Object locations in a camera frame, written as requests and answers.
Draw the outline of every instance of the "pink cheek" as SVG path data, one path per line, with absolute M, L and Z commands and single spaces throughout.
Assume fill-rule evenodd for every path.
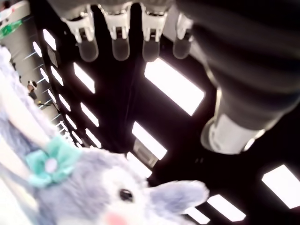
M 127 225 L 125 219 L 118 214 L 108 213 L 106 215 L 107 225 Z

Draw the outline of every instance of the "stuffed bunny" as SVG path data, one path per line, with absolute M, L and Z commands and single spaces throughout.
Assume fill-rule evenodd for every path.
M 124 155 L 79 149 L 57 135 L 0 48 L 0 162 L 25 181 L 36 225 L 187 225 L 180 214 L 208 197 L 199 181 L 148 187 Z M 15 153 L 20 162 L 5 160 Z

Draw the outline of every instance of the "rectangular light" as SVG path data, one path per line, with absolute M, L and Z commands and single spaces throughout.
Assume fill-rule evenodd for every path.
M 140 160 L 138 160 L 131 152 L 127 154 L 127 160 L 131 166 L 136 169 L 136 172 L 141 176 L 149 178 L 152 174 L 152 171 L 148 169 Z
M 74 71 L 79 80 L 95 94 L 95 82 L 76 63 L 74 63 Z
M 96 127 L 99 127 L 99 121 L 97 117 L 83 103 L 80 103 L 80 105 L 85 115 L 93 122 L 93 124 L 96 125 Z
M 80 143 L 76 142 L 76 145 L 78 148 L 82 149 L 83 147 L 80 145 Z
M 78 137 L 78 135 L 74 131 L 72 131 L 72 134 L 80 144 L 83 143 L 82 140 Z
M 167 153 L 167 150 L 137 122 L 133 124 L 132 133 L 159 160 L 161 160 Z
M 52 94 L 52 92 L 49 89 L 47 91 L 48 91 L 49 96 L 52 98 L 53 102 L 56 103 L 56 99 L 55 99 L 54 95 Z
M 202 90 L 160 58 L 147 63 L 145 77 L 189 115 L 204 98 Z
M 68 128 L 67 128 L 67 126 L 64 124 L 64 122 L 61 122 L 61 125 L 62 125 L 62 127 L 63 127 L 66 131 L 69 131 Z
M 231 222 L 242 221 L 246 217 L 244 213 L 242 213 L 221 195 L 212 196 L 207 200 L 207 202 Z
M 72 127 L 73 127 L 75 130 L 77 130 L 77 126 L 76 126 L 75 123 L 71 120 L 71 118 L 70 118 L 68 115 L 66 115 L 66 118 L 67 118 L 67 121 L 72 125 Z
M 185 210 L 185 213 L 188 214 L 191 218 L 193 218 L 195 221 L 197 221 L 200 224 L 208 224 L 210 222 L 210 219 L 206 217 L 204 214 L 202 214 L 199 210 L 196 208 L 188 208 Z
M 49 78 L 48 78 L 46 72 L 45 72 L 42 68 L 40 68 L 40 71 L 41 71 L 42 76 L 43 76 L 43 77 L 45 78 L 45 80 L 49 83 Z
M 300 206 L 300 181 L 285 165 L 266 173 L 262 181 L 292 209 Z
M 56 51 L 56 43 L 54 37 L 45 29 L 43 29 L 44 39 L 50 45 L 50 47 Z
M 61 94 L 58 94 L 58 96 L 60 97 L 60 101 L 63 103 L 63 105 L 65 106 L 66 109 L 68 109 L 69 111 L 71 111 L 71 107 L 70 105 L 66 102 L 66 100 L 61 96 Z
M 57 71 L 54 69 L 53 66 L 51 66 L 51 71 L 55 79 L 61 84 L 61 86 L 64 86 L 64 82 L 62 81 L 61 76 L 57 73 Z
M 36 51 L 36 53 L 41 58 L 42 57 L 42 51 L 41 51 L 41 49 L 39 48 L 39 46 L 37 45 L 37 43 L 35 41 L 32 44 L 33 44 L 34 50 Z
M 89 136 L 89 138 L 94 142 L 94 144 L 97 146 L 97 148 L 101 148 L 101 142 L 92 134 L 92 132 L 90 132 L 89 129 L 85 129 L 85 132 L 87 134 L 87 136 Z

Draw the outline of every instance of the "fabric flower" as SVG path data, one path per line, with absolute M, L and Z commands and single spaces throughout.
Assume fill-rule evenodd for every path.
M 29 183 L 44 188 L 60 183 L 73 171 L 82 151 L 70 145 L 61 136 L 53 138 L 45 150 L 38 150 L 26 156 L 26 162 L 33 172 Z

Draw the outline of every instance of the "black ceiling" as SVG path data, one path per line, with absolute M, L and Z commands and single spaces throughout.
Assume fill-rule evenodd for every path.
M 99 57 L 92 63 L 82 61 L 75 38 L 45 0 L 32 0 L 39 39 L 47 73 L 56 99 L 60 93 L 70 104 L 68 115 L 78 127 L 76 133 L 87 144 L 88 128 L 102 143 L 103 148 L 127 153 L 134 144 L 131 134 L 138 121 L 168 150 L 166 156 L 152 169 L 150 183 L 156 185 L 172 180 L 201 180 L 211 195 L 221 194 L 247 217 L 234 224 L 300 224 L 300 209 L 288 209 L 261 181 L 262 176 L 285 164 L 300 178 L 300 107 L 285 116 L 271 131 L 258 139 L 249 151 L 237 156 L 206 151 L 199 140 L 205 123 L 213 116 L 216 90 L 206 77 L 202 65 L 188 57 L 178 60 L 172 54 L 172 42 L 162 37 L 160 57 L 188 77 L 205 92 L 205 98 L 193 116 L 171 101 L 156 86 L 144 78 L 146 63 L 142 59 L 142 23 L 139 5 L 131 9 L 129 32 L 131 54 L 124 62 L 112 55 L 111 39 L 105 20 L 93 7 Z M 57 71 L 64 86 L 51 76 L 50 59 L 42 29 L 56 39 L 61 64 Z M 75 76 L 76 62 L 96 83 L 92 94 Z M 83 102 L 99 119 L 99 127 L 82 113 Z M 67 113 L 60 103 L 60 111 Z M 197 207 L 211 219 L 209 224 L 232 224 L 209 204 Z

